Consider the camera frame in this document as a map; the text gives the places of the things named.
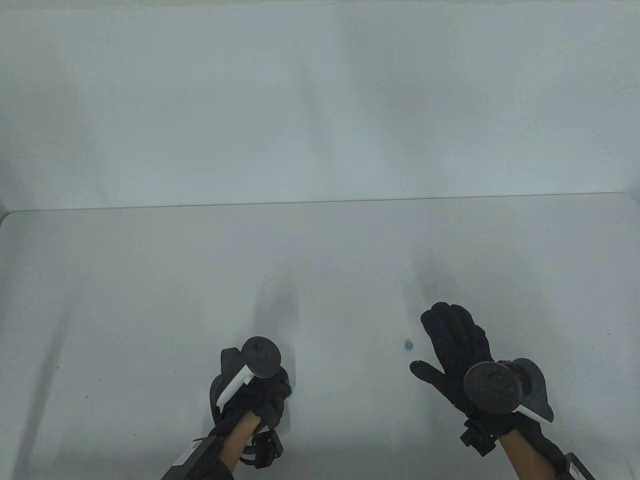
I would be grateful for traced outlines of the person's left hand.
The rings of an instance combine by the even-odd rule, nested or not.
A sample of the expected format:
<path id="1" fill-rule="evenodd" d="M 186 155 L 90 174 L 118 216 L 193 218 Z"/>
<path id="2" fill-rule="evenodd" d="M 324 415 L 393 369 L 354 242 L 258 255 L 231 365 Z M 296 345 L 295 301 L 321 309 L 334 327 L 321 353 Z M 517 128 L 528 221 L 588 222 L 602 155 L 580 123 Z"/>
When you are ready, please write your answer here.
<path id="1" fill-rule="evenodd" d="M 264 429 L 274 430 L 284 414 L 285 400 L 291 395 L 290 378 L 281 367 L 269 378 L 254 377 L 249 384 L 243 384 L 223 408 L 217 401 L 223 390 L 222 375 L 214 378 L 210 387 L 210 406 L 214 428 L 210 435 L 226 437 L 238 423 L 251 412 L 260 419 L 251 436 Z"/>

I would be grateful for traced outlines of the person's right hand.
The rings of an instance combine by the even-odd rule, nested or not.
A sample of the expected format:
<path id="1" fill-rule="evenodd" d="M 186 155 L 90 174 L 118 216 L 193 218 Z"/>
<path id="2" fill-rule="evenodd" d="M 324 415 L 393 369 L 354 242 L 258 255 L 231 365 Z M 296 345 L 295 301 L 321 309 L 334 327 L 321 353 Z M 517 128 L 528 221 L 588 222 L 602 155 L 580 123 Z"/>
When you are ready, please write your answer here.
<path id="1" fill-rule="evenodd" d="M 474 406 L 467 397 L 463 386 L 467 371 L 476 364 L 494 359 L 485 330 L 474 322 L 464 307 L 437 302 L 420 316 L 420 322 L 441 369 L 416 360 L 409 366 L 412 375 L 434 386 L 455 409 L 491 436 L 502 437 L 530 423 L 520 413 L 489 414 Z"/>

